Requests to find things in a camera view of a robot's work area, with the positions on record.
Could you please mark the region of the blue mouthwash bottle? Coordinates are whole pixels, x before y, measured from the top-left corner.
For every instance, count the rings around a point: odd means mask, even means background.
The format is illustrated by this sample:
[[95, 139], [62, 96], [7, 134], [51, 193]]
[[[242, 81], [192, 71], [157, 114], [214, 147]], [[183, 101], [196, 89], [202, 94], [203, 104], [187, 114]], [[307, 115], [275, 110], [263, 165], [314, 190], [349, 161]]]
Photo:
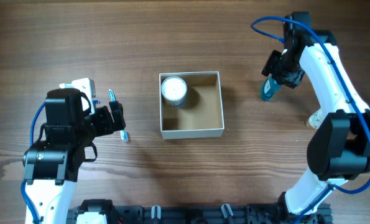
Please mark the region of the blue mouthwash bottle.
[[273, 97], [274, 93], [280, 88], [280, 84], [278, 84], [272, 77], [268, 77], [261, 88], [261, 99], [269, 101]]

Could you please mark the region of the white leaf-print cream tube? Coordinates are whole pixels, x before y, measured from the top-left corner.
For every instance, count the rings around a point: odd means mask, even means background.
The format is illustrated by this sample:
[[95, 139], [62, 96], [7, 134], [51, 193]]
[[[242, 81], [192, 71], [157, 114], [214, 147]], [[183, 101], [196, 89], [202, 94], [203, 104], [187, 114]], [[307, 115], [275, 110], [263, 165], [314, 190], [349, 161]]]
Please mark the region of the white leaf-print cream tube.
[[321, 108], [314, 112], [307, 120], [307, 127], [313, 130], [317, 130], [324, 120]]

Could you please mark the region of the white round jar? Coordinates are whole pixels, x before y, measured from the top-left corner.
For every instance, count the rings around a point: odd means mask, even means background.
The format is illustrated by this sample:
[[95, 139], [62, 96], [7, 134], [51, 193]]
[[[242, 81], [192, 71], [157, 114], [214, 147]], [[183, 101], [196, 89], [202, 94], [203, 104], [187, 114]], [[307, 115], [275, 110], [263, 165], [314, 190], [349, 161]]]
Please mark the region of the white round jar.
[[165, 103], [174, 108], [185, 104], [187, 90], [186, 82], [180, 77], [168, 77], [161, 84], [161, 94]]

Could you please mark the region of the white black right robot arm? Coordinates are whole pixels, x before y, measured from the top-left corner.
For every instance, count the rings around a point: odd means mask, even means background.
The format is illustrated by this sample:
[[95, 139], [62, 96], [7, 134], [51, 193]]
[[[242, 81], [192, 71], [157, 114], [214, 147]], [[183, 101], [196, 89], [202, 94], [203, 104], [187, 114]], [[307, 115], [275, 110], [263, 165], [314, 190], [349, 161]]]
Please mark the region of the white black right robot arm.
[[283, 219], [298, 221], [361, 174], [368, 173], [369, 179], [353, 193], [370, 187], [370, 107], [351, 83], [332, 32], [312, 29], [307, 12], [293, 12], [281, 21], [284, 49], [273, 51], [262, 70], [261, 98], [267, 101], [280, 87], [295, 88], [308, 77], [320, 105], [307, 147], [308, 167], [281, 198]]

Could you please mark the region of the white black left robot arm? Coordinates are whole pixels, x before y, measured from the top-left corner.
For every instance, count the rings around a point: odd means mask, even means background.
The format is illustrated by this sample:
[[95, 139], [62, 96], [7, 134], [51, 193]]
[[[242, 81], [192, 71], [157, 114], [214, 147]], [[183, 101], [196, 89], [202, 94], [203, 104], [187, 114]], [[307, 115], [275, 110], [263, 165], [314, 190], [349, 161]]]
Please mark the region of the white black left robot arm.
[[82, 163], [96, 160], [87, 158], [85, 149], [96, 151], [95, 138], [126, 127], [120, 102], [110, 101], [96, 109], [92, 105], [92, 100], [75, 88], [47, 93], [47, 120], [22, 159], [26, 223], [65, 223], [79, 169]]

